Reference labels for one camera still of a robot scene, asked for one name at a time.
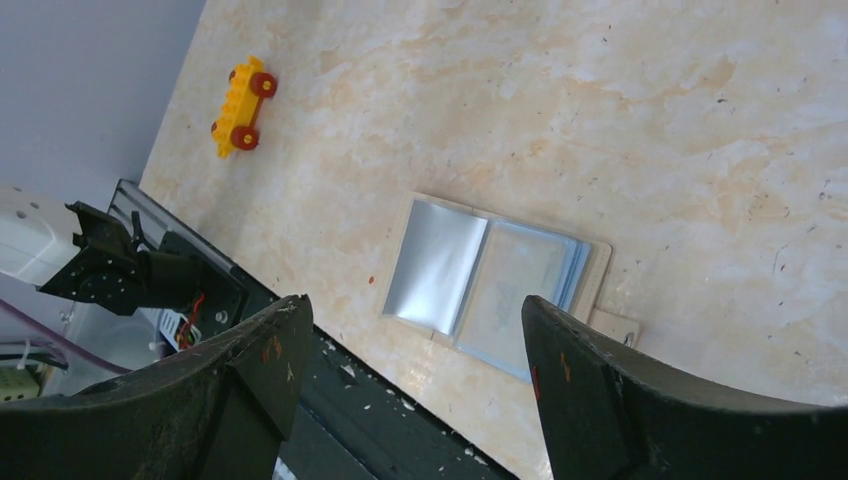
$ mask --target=toy car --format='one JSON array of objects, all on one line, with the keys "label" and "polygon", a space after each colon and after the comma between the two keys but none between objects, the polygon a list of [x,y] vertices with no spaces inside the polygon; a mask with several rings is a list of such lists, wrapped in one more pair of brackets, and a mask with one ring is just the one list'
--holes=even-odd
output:
[{"label": "toy car", "polygon": [[259,145],[256,117],[262,100],[277,92],[277,79],[263,70],[258,58],[236,65],[230,72],[230,91],[221,106],[221,116],[212,124],[212,138],[218,144],[218,156],[226,158],[234,148],[253,150]]}]

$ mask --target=red wire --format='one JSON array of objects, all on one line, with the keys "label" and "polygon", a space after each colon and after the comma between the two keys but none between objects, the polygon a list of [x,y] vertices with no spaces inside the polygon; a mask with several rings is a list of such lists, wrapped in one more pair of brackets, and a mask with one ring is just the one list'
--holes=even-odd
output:
[{"label": "red wire", "polygon": [[198,297],[197,301],[194,302],[194,308],[192,308],[191,316],[188,318],[188,321],[183,324],[182,328],[180,328],[180,332],[177,335],[180,337],[180,350],[185,350],[188,348],[188,334],[186,332],[191,333],[191,327],[194,326],[195,322],[197,322],[197,314],[200,311],[200,304],[206,300],[206,294],[200,292],[200,297]]}]

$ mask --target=wall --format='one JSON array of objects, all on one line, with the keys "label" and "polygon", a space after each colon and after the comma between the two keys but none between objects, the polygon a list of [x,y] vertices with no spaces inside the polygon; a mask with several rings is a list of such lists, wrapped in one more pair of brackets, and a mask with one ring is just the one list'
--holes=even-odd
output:
[{"label": "wall", "polygon": [[[0,3],[0,183],[105,209],[141,178],[203,5]],[[55,329],[69,307],[3,275],[0,297]]]}]

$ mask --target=floor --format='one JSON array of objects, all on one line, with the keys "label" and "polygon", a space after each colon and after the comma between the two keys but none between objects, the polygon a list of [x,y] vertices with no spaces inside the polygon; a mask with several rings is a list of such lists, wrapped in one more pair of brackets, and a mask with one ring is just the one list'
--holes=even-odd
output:
[{"label": "floor", "polygon": [[[209,125],[248,54],[260,146]],[[520,478],[529,385],[380,318],[422,192],[613,245],[598,306],[693,374],[848,403],[848,4],[209,0],[141,187]]]}]

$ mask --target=toy wheel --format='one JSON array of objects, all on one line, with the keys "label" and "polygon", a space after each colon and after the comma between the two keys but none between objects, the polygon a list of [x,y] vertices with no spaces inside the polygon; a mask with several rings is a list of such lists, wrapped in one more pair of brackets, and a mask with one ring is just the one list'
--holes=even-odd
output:
[{"label": "toy wheel", "polygon": [[250,77],[250,90],[259,98],[271,98],[277,93],[277,79],[268,72],[254,73]]},{"label": "toy wheel", "polygon": [[253,127],[236,127],[230,134],[230,141],[239,150],[253,150],[259,145],[259,132]]}]

